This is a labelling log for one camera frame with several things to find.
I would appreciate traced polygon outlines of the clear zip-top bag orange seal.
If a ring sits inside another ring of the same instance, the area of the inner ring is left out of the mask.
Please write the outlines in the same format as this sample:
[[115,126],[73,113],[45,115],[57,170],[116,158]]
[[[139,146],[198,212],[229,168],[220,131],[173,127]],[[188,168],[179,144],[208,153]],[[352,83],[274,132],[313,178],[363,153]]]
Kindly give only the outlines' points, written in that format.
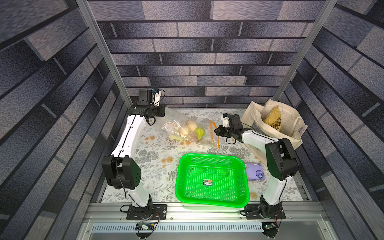
[[156,127],[167,133],[171,140],[188,141],[209,148],[220,147],[221,138],[214,132],[218,126],[208,118],[190,118],[166,108],[165,116],[158,120]]

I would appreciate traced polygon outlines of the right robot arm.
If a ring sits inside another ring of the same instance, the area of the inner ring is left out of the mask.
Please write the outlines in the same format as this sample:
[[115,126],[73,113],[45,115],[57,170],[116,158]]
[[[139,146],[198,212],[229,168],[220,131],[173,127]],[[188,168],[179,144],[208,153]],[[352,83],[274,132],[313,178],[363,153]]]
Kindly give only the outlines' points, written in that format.
[[223,124],[215,129],[215,133],[219,137],[231,138],[255,147],[266,158],[266,166],[271,176],[266,191],[261,195],[257,213],[267,219],[272,214],[283,211],[282,194],[301,163],[289,139],[268,137],[257,133],[251,126],[244,125],[239,115],[225,113]]

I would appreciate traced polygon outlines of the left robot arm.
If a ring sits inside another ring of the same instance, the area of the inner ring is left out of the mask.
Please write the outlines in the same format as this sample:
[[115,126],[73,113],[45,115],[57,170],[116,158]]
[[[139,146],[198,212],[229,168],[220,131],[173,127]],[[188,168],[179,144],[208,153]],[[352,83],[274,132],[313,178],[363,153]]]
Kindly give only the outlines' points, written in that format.
[[138,100],[128,108],[127,125],[117,146],[102,160],[107,184],[123,190],[134,208],[145,211],[153,209],[152,197],[141,185],[142,171],[134,158],[142,130],[165,116],[165,105],[161,103],[165,96],[165,90],[158,88],[139,90]]

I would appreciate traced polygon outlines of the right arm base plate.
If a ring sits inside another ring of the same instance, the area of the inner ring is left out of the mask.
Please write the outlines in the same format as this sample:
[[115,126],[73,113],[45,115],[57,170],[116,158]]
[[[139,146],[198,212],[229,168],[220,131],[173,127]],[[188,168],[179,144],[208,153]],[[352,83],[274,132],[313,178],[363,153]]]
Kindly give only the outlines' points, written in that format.
[[286,214],[281,205],[264,206],[262,204],[248,204],[244,207],[247,220],[273,220],[277,216],[278,219],[286,219]]

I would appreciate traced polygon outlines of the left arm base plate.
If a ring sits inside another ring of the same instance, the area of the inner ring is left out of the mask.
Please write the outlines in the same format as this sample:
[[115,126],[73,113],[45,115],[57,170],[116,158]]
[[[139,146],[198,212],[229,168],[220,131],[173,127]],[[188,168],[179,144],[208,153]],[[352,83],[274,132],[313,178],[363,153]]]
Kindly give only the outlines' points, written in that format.
[[146,220],[165,220],[168,212],[168,205],[154,204],[146,208],[133,207],[132,205],[124,205],[121,207],[121,212],[124,207],[128,207],[126,211],[126,220],[128,221],[146,221]]

